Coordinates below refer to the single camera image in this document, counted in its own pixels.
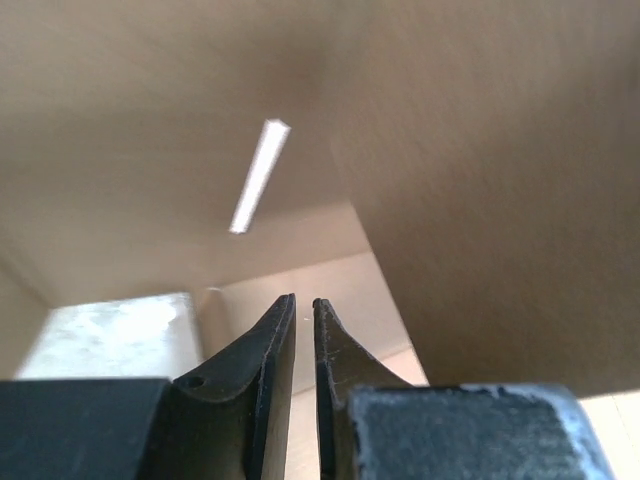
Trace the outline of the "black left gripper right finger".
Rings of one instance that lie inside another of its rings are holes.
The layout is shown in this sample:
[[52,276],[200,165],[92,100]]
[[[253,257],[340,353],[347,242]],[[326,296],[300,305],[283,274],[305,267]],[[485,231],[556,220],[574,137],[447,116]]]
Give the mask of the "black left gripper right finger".
[[549,384],[413,386],[316,299],[323,479],[611,479],[584,410]]

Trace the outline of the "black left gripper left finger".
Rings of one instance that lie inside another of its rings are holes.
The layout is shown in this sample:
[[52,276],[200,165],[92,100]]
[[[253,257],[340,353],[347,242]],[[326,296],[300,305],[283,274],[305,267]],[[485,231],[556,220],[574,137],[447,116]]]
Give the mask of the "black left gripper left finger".
[[296,299],[186,374],[5,381],[5,479],[280,479]]

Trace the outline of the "brown cardboard box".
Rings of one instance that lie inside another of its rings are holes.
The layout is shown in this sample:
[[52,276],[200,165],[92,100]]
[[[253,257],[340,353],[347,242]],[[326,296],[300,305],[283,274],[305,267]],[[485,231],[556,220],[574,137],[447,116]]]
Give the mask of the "brown cardboard box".
[[638,3],[2,3],[16,320],[363,252],[430,383],[637,389]]

